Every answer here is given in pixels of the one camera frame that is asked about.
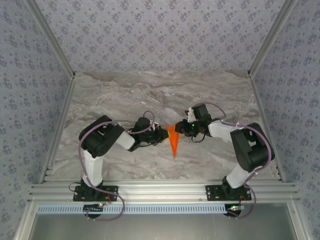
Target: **orange object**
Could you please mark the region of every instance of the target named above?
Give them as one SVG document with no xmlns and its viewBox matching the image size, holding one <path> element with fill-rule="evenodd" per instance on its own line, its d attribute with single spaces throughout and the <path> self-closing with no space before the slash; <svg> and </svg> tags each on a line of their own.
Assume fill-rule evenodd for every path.
<svg viewBox="0 0 320 240">
<path fill-rule="evenodd" d="M 179 133 L 175 131 L 175 126 L 168 126 L 167 129 L 170 135 L 170 144 L 172 148 L 173 158 L 175 159 L 178 147 Z"/>
</svg>

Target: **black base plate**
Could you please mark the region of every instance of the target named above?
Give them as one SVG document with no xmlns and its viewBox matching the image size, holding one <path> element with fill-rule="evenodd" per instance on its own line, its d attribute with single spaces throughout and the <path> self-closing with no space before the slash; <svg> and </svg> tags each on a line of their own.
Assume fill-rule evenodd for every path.
<svg viewBox="0 0 320 240">
<path fill-rule="evenodd" d="M 233 198 L 227 198 L 221 185 L 207 185 L 205 186 L 206 199 L 208 201 L 243 201 L 241 195 L 245 197 L 247 201 L 250 201 L 251 193 L 247 188 L 239 187 L 236 190 Z"/>
<path fill-rule="evenodd" d="M 118 193 L 118 186 L 101 186 L 99 187 L 101 190 Z M 117 197 L 109 194 L 110 201 L 117 201 Z M 100 196 L 96 199 L 93 199 L 92 195 L 90 195 L 87 191 L 84 190 L 82 186 L 76 186 L 73 195 L 74 202 L 108 202 L 109 197 L 108 194 L 101 192 Z"/>
</svg>

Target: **wall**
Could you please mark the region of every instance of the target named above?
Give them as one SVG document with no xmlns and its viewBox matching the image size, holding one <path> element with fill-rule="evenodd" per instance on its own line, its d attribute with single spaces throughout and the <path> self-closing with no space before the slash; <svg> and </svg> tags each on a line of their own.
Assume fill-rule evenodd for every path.
<svg viewBox="0 0 320 240">
<path fill-rule="evenodd" d="M 69 78 L 23 0 L 0 1 L 0 239 L 39 180 Z"/>
<path fill-rule="evenodd" d="M 320 3 L 301 0 L 255 76 L 288 181 L 320 239 Z"/>
<path fill-rule="evenodd" d="M 283 0 L 37 0 L 76 72 L 247 70 Z"/>
</svg>

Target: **black bracket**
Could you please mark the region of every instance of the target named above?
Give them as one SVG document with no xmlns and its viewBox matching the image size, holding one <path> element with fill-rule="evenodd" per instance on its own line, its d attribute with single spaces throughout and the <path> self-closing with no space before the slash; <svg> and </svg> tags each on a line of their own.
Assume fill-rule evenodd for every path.
<svg viewBox="0 0 320 240">
<path fill-rule="evenodd" d="M 249 189 L 244 188 L 243 186 L 233 189 L 232 196 L 227 197 L 223 191 L 222 185 L 207 185 L 205 186 L 206 199 L 208 201 L 243 201 L 242 198 L 245 197 L 247 201 L 250 201 L 251 193 Z"/>
<path fill-rule="evenodd" d="M 99 189 L 112 193 L 118 193 L 118 186 L 99 186 Z M 76 186 L 73 195 L 74 202 L 115 202 L 115 195 L 100 192 L 97 197 L 93 197 L 83 186 Z"/>
</svg>

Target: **marble surface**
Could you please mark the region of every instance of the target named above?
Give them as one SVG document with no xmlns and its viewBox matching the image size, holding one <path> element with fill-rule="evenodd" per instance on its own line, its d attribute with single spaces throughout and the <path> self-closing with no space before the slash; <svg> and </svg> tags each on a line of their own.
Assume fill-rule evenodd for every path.
<svg viewBox="0 0 320 240">
<path fill-rule="evenodd" d="M 77 73 L 52 178 L 80 179 L 78 136 L 102 115 L 125 129 L 144 111 L 155 113 L 162 126 L 185 118 L 185 110 L 203 101 L 219 104 L 227 121 L 261 124 L 249 80 L 241 72 L 98 72 Z M 222 114 L 207 106 L 212 118 Z M 180 135 L 176 158 L 170 141 L 129 152 L 114 145 L 103 157 L 104 179 L 221 179 L 236 165 L 231 143 L 207 137 L 201 143 Z M 272 162 L 258 177 L 275 177 Z"/>
</svg>

